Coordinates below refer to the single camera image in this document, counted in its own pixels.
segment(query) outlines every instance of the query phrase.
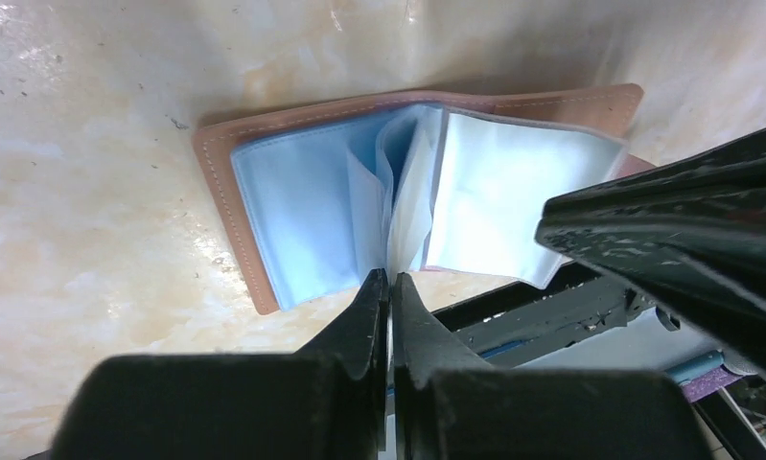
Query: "stain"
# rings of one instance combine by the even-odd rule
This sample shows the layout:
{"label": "stain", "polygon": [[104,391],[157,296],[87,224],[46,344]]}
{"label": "stain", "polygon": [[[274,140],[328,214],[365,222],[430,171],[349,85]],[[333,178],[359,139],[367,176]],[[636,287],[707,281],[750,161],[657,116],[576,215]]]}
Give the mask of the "stain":
{"label": "stain", "polygon": [[188,129],[189,126],[185,125],[184,123],[180,123],[176,120],[176,118],[171,118],[171,123],[174,124],[176,129],[182,130],[182,129]]}

